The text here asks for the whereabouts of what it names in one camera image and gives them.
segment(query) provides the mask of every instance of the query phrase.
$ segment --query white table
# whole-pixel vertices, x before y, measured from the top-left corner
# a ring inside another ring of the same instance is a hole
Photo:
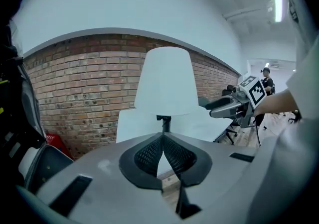
[[[190,114],[173,116],[171,119],[171,132],[213,142],[232,123],[228,118],[212,118],[209,111],[198,106]],[[141,112],[138,109],[120,111],[116,142],[126,141],[138,136],[162,131],[162,120],[157,120],[156,115]],[[165,158],[161,157],[158,175],[171,170]]]

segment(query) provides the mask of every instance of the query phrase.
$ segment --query ceiling light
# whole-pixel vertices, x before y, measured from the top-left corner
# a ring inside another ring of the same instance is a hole
[[[275,22],[280,22],[283,18],[283,0],[275,0]]]

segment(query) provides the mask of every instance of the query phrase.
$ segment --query red object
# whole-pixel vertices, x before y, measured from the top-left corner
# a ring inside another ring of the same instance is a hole
[[[65,155],[67,155],[70,159],[73,159],[71,157],[71,154],[69,153],[68,149],[65,147],[64,143],[61,140],[61,137],[57,134],[47,134],[46,135],[46,142],[49,145],[54,146],[55,148],[59,149],[61,152],[63,152]]]

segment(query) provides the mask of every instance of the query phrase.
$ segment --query white lamp shade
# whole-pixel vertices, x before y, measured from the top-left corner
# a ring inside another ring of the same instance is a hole
[[[197,110],[194,71],[186,50],[160,47],[147,53],[135,107],[165,116],[185,115]]]

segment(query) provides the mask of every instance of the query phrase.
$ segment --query brick wall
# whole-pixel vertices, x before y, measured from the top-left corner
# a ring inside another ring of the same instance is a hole
[[[119,111],[134,107],[146,52],[161,46],[178,45],[133,35],[91,35],[25,58],[46,132],[59,134],[75,158],[114,143]],[[237,83],[229,68],[188,51],[199,97],[218,98],[228,84]]]

